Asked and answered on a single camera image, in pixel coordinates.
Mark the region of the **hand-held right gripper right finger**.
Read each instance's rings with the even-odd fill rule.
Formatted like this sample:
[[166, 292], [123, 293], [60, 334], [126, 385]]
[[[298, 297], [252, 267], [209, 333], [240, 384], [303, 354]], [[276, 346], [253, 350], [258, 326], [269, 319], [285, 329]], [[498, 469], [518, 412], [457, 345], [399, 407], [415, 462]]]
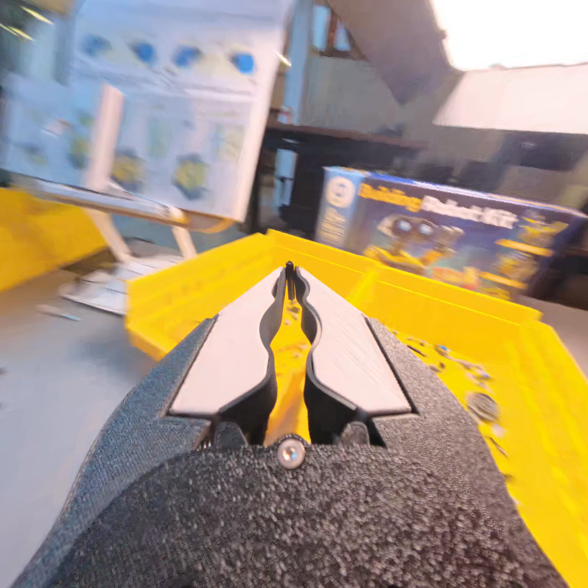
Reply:
[[300, 326], [310, 343], [303, 398], [312, 443], [337, 443], [350, 423], [383, 443], [378, 417], [412, 414], [412, 401], [368, 317], [307, 270], [294, 269]]

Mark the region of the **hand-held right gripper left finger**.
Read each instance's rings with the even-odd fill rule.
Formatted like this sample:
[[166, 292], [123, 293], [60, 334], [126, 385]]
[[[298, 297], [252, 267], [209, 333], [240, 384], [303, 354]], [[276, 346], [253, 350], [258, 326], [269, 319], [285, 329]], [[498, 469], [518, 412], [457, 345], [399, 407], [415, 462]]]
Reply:
[[285, 268], [277, 268], [213, 319], [176, 391], [169, 414], [231, 422], [263, 443], [277, 399], [271, 343], [282, 323]]

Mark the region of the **yellow storage bin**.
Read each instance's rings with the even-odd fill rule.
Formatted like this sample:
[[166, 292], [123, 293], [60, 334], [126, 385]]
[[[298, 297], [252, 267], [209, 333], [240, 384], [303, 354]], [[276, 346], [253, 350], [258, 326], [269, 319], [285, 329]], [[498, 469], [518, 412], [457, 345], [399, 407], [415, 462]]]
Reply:
[[1, 189], [1, 291], [107, 246], [85, 210]]
[[128, 283], [132, 344], [161, 359], [287, 261], [382, 322], [478, 420], [519, 513], [570, 587], [587, 587], [587, 379], [539, 311], [285, 233], [259, 233]]

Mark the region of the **sticker sheet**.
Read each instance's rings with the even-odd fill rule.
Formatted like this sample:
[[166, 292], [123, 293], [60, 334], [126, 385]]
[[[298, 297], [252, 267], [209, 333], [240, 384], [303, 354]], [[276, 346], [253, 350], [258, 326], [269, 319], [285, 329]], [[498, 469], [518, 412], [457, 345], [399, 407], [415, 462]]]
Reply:
[[113, 269], [94, 270], [77, 281], [65, 284], [60, 296], [71, 302], [118, 316], [126, 316], [128, 310], [128, 284], [183, 261], [173, 254], [133, 257], [116, 262]]

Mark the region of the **robot kit box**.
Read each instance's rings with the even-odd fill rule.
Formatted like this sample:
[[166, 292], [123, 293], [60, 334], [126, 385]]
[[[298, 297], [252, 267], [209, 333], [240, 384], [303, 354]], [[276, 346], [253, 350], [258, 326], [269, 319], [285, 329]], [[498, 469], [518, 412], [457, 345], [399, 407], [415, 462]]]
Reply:
[[511, 302], [586, 224], [557, 205], [329, 166], [315, 241]]

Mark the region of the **instruction booklet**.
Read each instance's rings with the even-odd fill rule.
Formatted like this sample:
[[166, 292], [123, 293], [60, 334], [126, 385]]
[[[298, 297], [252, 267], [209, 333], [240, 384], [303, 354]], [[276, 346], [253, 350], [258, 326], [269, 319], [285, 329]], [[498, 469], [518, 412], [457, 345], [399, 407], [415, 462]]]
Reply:
[[82, 187], [104, 86], [107, 180], [241, 222], [293, 1], [1, 1], [1, 168]]

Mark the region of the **studio light panel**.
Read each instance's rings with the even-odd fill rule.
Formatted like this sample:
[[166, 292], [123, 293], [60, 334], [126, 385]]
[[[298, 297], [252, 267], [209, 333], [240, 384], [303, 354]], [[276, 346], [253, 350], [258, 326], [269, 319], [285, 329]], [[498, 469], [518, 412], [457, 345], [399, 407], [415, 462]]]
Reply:
[[587, 135], [587, 1], [329, 1], [399, 105], [442, 127]]

